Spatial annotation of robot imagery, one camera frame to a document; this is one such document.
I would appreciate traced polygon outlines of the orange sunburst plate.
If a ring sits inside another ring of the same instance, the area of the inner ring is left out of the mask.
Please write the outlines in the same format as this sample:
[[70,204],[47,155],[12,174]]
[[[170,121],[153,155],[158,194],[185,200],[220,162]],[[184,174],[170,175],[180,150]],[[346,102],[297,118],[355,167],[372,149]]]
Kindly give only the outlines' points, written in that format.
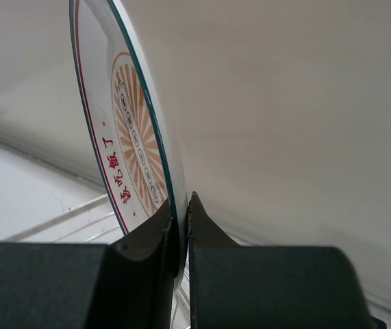
[[187,255],[184,169],[136,30],[121,1],[71,1],[69,23],[81,103],[114,215],[129,234],[161,206],[170,208],[179,287]]

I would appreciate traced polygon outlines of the white wire dish rack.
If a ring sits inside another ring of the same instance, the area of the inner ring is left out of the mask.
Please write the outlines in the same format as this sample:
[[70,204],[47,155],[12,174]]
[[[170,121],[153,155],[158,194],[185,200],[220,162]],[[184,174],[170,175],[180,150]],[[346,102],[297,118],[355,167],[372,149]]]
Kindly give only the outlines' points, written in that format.
[[[8,242],[105,243],[121,239],[123,233],[106,195],[100,195],[43,223],[6,238]],[[174,292],[171,328],[190,327],[189,264],[180,287]]]

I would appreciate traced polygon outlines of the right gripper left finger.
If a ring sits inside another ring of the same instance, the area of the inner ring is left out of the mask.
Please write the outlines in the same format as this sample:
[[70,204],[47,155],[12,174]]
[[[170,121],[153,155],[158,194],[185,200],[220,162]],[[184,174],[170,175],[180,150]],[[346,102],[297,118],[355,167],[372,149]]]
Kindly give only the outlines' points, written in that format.
[[168,204],[113,244],[0,242],[0,328],[168,328]]

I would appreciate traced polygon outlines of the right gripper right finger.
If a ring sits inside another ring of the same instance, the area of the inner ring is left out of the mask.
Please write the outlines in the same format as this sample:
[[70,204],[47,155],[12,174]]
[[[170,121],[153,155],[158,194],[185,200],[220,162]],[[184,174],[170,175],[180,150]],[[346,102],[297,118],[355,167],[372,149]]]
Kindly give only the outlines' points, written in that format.
[[188,209],[193,328],[372,328],[351,261],[330,246],[244,246],[193,194]]

